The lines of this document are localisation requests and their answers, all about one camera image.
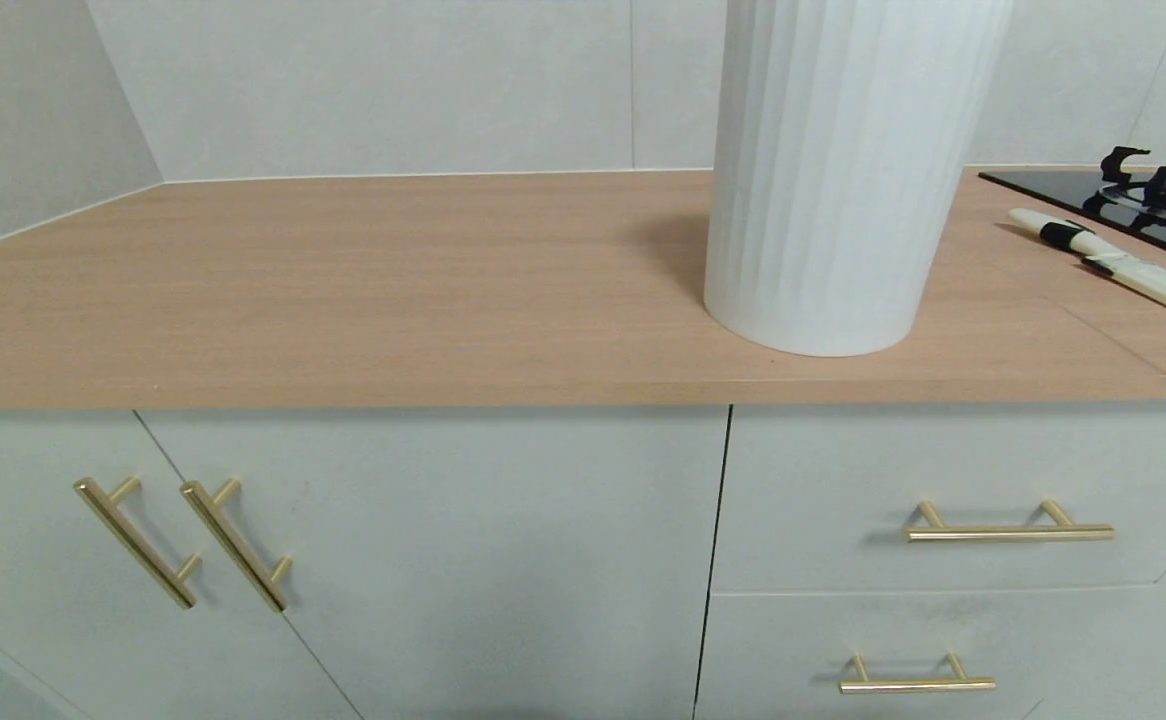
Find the backsplash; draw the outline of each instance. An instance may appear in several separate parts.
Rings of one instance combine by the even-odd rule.
[[[162,179],[710,167],[725,2],[2,0],[0,236]],[[1166,0],[1018,0],[1005,47],[971,163],[1166,161]]]

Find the black stove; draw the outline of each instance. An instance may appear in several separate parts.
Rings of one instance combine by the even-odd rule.
[[[1144,173],[1122,169],[1126,159],[1147,154],[1117,146],[1097,170],[990,170],[979,177],[1166,250],[1166,165]]]

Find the black glass cooktop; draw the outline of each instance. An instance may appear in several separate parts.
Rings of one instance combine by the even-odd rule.
[[[1142,214],[1139,210],[1109,200],[1100,190],[1112,183],[1104,181],[1103,173],[1098,169],[991,170],[979,173],[979,177],[1025,193],[1035,200],[1044,200],[1052,205],[1066,208],[1166,250],[1166,219]],[[1151,173],[1144,173],[1142,176],[1139,173],[1132,173],[1131,182],[1146,179],[1151,179]]]

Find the drawer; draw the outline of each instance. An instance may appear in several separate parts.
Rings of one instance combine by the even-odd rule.
[[[907,543],[925,524],[1049,524],[1111,541]],[[715,592],[1151,583],[1166,571],[1166,404],[735,410]]]
[[[712,596],[696,720],[1019,720],[1067,679],[1091,623],[1156,588]],[[842,694],[856,679],[951,678],[986,692]]]

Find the cabinet door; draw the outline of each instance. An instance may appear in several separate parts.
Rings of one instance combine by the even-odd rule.
[[[1058,680],[1096,614],[1128,614],[1151,588],[712,596],[698,720],[1021,720]],[[842,694],[856,653],[871,680],[953,678],[955,653],[988,692]],[[1095,656],[1097,666],[1104,657]],[[1103,716],[1096,712],[1070,715]],[[1149,714],[1144,716],[1166,716]]]
[[[204,555],[181,610],[72,491],[121,509],[171,566]],[[337,716],[353,711],[298,637],[254,602],[131,413],[0,414],[0,648],[99,720]]]
[[[363,715],[691,715],[725,407],[143,419]]]
[[[1031,720],[1166,716],[1166,574],[1130,611],[1095,620]]]

